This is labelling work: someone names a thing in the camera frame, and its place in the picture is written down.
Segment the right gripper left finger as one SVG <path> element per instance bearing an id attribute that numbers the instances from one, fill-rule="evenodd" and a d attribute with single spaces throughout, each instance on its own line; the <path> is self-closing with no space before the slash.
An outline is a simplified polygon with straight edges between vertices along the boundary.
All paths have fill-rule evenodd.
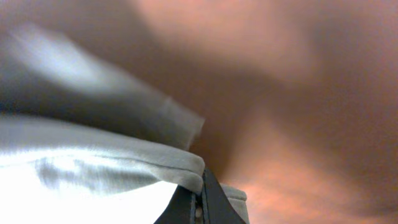
<path id="1" fill-rule="evenodd" d="M 178 186 L 166 209 L 154 224 L 194 224 L 195 210 L 195 193 Z"/>

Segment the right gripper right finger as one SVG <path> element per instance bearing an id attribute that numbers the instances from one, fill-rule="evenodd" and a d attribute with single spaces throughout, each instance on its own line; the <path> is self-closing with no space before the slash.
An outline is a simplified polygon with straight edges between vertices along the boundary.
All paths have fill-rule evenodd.
<path id="1" fill-rule="evenodd" d="M 246 224 L 228 201 L 215 175 L 207 168 L 203 173 L 201 201 L 204 224 Z"/>

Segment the khaki shorts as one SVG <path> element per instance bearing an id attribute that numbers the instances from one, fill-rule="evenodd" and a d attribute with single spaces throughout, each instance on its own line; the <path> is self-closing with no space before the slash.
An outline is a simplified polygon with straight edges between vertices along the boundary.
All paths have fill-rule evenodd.
<path id="1" fill-rule="evenodd" d="M 67 36 L 1 40 L 1 222 L 155 223 L 178 186 L 204 223 L 203 119 Z M 246 194 L 221 184 L 247 223 Z"/>

